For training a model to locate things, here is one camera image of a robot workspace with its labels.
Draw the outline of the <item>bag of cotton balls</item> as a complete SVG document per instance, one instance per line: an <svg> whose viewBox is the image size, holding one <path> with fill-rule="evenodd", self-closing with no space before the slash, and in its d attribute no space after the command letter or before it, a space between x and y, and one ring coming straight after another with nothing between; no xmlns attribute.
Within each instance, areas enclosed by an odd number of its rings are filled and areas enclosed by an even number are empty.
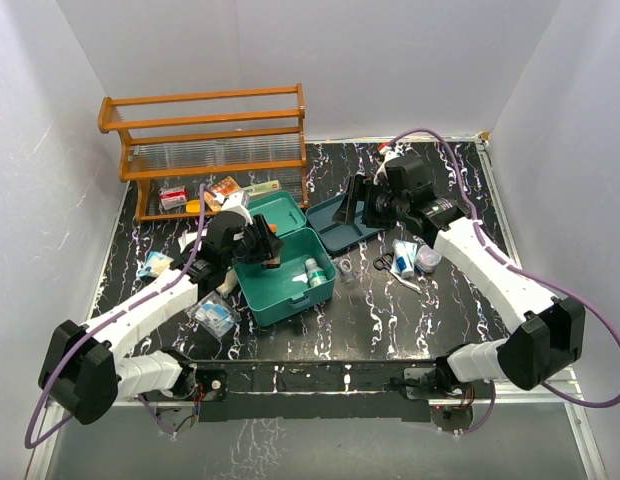
<svg viewBox="0 0 620 480"><path fill-rule="evenodd" d="M223 298L227 298L238 285L238 278L234 270L230 270L224 281L216 288L216 292Z"/></svg>

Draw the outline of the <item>white bottle green label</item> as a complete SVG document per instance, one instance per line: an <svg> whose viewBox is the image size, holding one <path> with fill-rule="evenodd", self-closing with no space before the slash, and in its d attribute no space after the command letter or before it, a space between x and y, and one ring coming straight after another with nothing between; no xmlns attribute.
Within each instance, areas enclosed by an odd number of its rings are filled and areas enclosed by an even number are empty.
<svg viewBox="0 0 620 480"><path fill-rule="evenodd" d="M305 268L308 284L311 288L322 285L327 281L324 270L318 265L314 258L305 260Z"/></svg>

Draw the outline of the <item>blue-white swab bag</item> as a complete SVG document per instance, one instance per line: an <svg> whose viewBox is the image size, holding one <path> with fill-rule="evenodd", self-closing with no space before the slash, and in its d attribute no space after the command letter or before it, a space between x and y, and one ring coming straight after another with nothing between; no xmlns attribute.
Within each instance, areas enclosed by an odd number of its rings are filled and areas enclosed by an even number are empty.
<svg viewBox="0 0 620 480"><path fill-rule="evenodd" d="M169 268L173 258L161 252L151 251L144 264L137 271L138 278L157 278L165 269Z"/></svg>

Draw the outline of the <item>brown bottle orange cap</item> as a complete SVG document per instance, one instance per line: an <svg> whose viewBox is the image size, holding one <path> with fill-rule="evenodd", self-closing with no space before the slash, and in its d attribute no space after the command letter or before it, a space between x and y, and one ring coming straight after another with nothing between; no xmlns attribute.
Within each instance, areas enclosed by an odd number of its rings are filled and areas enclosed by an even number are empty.
<svg viewBox="0 0 620 480"><path fill-rule="evenodd" d="M275 224L269 224L269 236L268 241L268 257L261 263L263 268L275 269L281 265L281 249L283 248L283 242L277 236L277 226Z"/></svg>

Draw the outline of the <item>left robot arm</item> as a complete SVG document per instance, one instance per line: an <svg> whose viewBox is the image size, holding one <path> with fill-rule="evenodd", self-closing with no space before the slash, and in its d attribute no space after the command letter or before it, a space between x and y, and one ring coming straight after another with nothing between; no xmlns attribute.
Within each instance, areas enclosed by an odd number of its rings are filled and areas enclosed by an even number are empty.
<svg viewBox="0 0 620 480"><path fill-rule="evenodd" d="M205 230L150 284L111 311L82 324L67 320L53 331L38 379L44 396L83 425L100 419L121 397L165 390L190 396L197 376L179 354L130 357L130 351L177 313L220 286L238 264L263 264L284 242L261 214L246 220L216 215Z"/></svg>

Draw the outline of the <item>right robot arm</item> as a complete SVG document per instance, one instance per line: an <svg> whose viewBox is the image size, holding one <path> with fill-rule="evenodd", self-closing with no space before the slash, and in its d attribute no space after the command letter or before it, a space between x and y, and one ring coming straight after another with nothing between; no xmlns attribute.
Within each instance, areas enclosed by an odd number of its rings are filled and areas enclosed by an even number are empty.
<svg viewBox="0 0 620 480"><path fill-rule="evenodd" d="M358 206L371 228L401 222L421 237L471 281L507 328L506 339L464 344L437 358L435 381L443 394L459 396L478 380L506 379L531 390L580 359L584 306L514 272L513 263L455 200L436 196L429 183L376 185L357 174L349 179L334 221L353 222Z"/></svg>

